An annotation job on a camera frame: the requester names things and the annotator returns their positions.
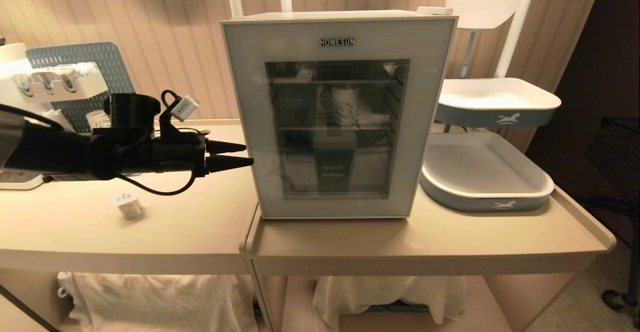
black wire basket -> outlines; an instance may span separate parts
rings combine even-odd
[[[637,118],[605,117],[585,156],[631,203],[640,205],[640,125]]]

pegboard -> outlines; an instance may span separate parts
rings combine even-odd
[[[135,93],[118,47],[112,42],[79,43],[51,47],[30,48],[26,52],[32,67],[56,66],[64,63],[93,61],[98,65],[109,89],[91,98],[52,102],[76,132],[91,132],[85,115],[102,110],[105,98],[112,93]]]

beige table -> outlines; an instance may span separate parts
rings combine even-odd
[[[195,127],[211,130],[210,139],[244,143],[239,122],[229,123]],[[188,172],[149,173],[134,179],[160,191],[173,191],[189,176]],[[139,194],[144,207],[141,219],[126,221],[111,206],[112,195],[123,189]],[[176,196],[153,195],[116,179],[51,182],[32,191],[0,191],[0,268],[252,275],[244,249],[257,206],[250,168],[196,179],[191,188]],[[44,298],[44,291],[39,295],[22,284],[25,296]],[[51,298],[55,289],[46,293]]]
[[[256,215],[247,253],[276,331],[311,326],[309,277],[466,275],[469,301],[457,324],[434,325],[420,314],[360,314],[343,318],[341,332],[386,331],[384,326],[517,332],[575,272],[615,243],[559,188],[537,211],[467,214],[439,205],[418,186],[406,220],[275,221]]]

fridge door frame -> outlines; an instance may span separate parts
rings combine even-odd
[[[406,218],[457,16],[221,22],[263,218]],[[327,38],[353,45],[322,46]],[[266,62],[409,59],[387,198],[284,198]]]

white cloth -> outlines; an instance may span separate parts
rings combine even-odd
[[[58,277],[82,332],[258,332],[249,276]]]
[[[424,304],[435,323],[458,321],[467,300],[464,277],[320,277],[313,296],[315,332],[338,332],[342,315],[401,300]]]

